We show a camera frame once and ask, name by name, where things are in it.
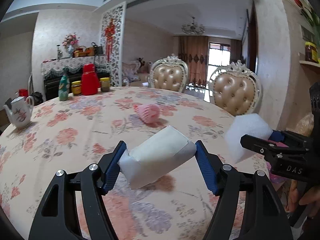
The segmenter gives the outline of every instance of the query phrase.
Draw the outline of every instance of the red decoration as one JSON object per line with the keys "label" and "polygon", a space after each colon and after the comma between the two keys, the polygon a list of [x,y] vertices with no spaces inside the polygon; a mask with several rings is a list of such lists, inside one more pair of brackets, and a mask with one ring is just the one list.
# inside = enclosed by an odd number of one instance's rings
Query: red decoration
{"label": "red decoration", "polygon": [[299,7],[303,7],[302,2],[300,0],[294,0]]}
{"label": "red decoration", "polygon": [[116,33],[116,26],[113,24],[113,18],[110,19],[108,27],[105,28],[104,33],[106,36],[106,53],[108,62],[110,62],[110,55],[112,53],[112,39],[113,35]]}

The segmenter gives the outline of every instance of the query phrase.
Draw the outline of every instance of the green bottle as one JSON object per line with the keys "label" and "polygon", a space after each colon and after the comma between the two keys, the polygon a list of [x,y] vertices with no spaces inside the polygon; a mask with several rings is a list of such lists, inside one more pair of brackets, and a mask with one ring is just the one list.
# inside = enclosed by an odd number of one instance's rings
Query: green bottle
{"label": "green bottle", "polygon": [[59,83],[59,100],[66,101],[68,100],[69,88],[70,88],[70,81],[68,77],[68,69],[63,68],[64,74]]}

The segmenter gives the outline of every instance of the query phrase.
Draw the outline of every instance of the human hand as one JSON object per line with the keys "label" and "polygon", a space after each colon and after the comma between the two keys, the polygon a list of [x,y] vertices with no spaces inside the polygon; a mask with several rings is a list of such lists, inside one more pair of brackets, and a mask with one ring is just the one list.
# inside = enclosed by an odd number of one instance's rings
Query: human hand
{"label": "human hand", "polygon": [[308,205],[310,203],[314,203],[313,208],[308,214],[308,217],[313,218],[320,209],[320,185],[308,190],[299,200],[297,184],[298,182],[296,180],[292,180],[286,211],[294,212],[298,205]]}

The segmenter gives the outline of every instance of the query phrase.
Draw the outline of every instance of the red container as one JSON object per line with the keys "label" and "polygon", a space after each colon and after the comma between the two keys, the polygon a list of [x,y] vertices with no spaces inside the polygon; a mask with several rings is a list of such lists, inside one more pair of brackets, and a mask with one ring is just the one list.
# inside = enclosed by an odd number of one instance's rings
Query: red container
{"label": "red container", "polygon": [[83,67],[81,77],[81,91],[85,96],[95,95],[98,93],[100,82],[95,72],[94,64],[87,64]]}
{"label": "red container", "polygon": [[19,89],[19,97],[28,97],[28,90],[26,89]]}

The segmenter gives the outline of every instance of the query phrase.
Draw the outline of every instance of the white teapot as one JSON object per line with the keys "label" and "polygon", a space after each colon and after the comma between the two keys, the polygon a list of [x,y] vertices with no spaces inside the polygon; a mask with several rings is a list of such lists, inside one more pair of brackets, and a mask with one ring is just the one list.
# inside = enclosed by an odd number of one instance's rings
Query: white teapot
{"label": "white teapot", "polygon": [[17,97],[11,102],[11,110],[7,105],[4,105],[4,109],[7,112],[10,123],[21,129],[29,124],[34,105],[35,100],[32,96],[26,99]]}

